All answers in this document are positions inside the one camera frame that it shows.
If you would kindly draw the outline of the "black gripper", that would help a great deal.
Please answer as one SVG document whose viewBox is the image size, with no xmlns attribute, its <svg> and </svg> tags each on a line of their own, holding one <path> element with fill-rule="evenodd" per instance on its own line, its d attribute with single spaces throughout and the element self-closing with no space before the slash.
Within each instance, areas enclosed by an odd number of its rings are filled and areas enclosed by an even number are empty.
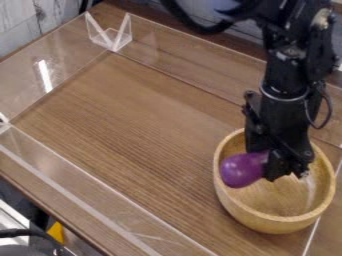
<svg viewBox="0 0 342 256">
<path fill-rule="evenodd" d="M 309 127 L 317 127 L 321 92 L 306 87 L 292 95 L 262 85 L 259 92 L 249 90 L 243 97 L 246 151 L 266 154 L 263 178 L 274 182 L 290 174 L 306 177 L 316 157 Z"/>
</svg>

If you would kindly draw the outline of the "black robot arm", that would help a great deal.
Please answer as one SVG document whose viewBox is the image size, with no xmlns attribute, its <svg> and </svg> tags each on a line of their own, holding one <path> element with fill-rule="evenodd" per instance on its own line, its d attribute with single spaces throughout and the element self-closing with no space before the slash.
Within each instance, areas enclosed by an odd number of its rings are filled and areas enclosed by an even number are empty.
<svg viewBox="0 0 342 256">
<path fill-rule="evenodd" d="M 304 176 L 316 158 L 309 130 L 326 126 L 316 120 L 321 105 L 332 103 L 326 77 L 338 62 L 332 0 L 233 0 L 233 6 L 218 11 L 225 18 L 210 26 L 190 17 L 177 0 L 161 3 L 199 34 L 218 34 L 239 21 L 257 23 L 267 62 L 259 90 L 245 93 L 246 150 L 267 154 L 266 180 Z"/>
</svg>

